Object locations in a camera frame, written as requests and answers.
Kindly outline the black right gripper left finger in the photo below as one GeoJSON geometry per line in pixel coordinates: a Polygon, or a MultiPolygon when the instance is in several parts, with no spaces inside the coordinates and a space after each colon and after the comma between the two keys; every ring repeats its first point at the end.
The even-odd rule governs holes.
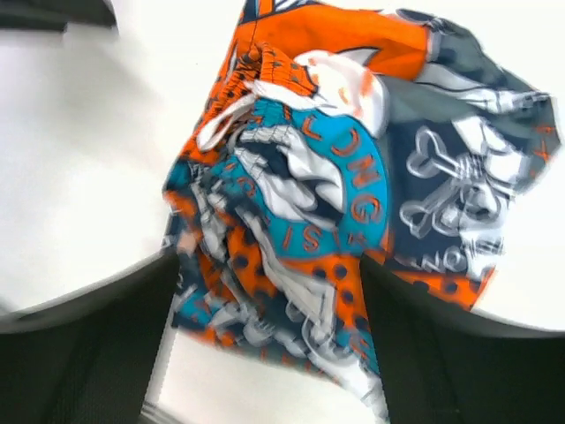
{"type": "Polygon", "coordinates": [[[1,319],[3,423],[134,423],[177,287],[176,254],[1,319]]]}

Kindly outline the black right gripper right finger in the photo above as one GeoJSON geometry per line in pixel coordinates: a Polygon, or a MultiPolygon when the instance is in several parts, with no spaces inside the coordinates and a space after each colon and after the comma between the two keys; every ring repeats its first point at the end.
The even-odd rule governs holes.
{"type": "Polygon", "coordinates": [[[561,423],[564,336],[471,312],[477,286],[455,274],[360,274],[394,423],[561,423]]]}

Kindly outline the colourful patterned shorts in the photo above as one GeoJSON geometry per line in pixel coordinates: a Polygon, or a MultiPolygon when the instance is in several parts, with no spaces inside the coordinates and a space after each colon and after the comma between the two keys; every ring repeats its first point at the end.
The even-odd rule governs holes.
{"type": "Polygon", "coordinates": [[[386,423],[361,258],[471,311],[559,145],[550,95],[449,20],[248,1],[163,188],[172,324],[296,360],[386,423]]]}

